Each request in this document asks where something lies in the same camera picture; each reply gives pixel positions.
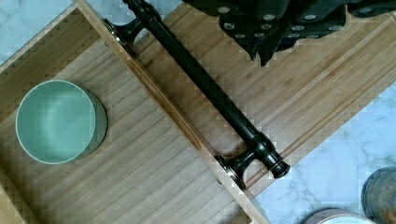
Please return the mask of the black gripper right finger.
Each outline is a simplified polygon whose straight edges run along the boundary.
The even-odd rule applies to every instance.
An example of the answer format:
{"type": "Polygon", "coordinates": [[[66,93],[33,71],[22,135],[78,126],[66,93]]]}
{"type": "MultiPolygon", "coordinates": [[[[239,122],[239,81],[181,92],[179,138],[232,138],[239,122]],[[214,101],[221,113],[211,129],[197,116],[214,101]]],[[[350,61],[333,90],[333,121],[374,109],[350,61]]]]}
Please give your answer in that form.
{"type": "Polygon", "coordinates": [[[395,0],[260,0],[261,66],[300,38],[321,38],[341,30],[347,13],[370,18],[395,10],[395,0]]]}

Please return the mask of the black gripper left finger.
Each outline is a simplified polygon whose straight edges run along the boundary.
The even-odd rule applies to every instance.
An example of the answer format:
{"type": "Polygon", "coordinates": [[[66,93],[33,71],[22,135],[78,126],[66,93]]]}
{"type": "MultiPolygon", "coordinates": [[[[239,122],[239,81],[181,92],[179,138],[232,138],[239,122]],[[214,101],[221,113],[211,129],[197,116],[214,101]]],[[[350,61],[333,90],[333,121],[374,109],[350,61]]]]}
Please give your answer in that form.
{"type": "Polygon", "coordinates": [[[290,0],[183,0],[208,16],[218,17],[220,28],[249,55],[270,61],[288,22],[290,0]]]}

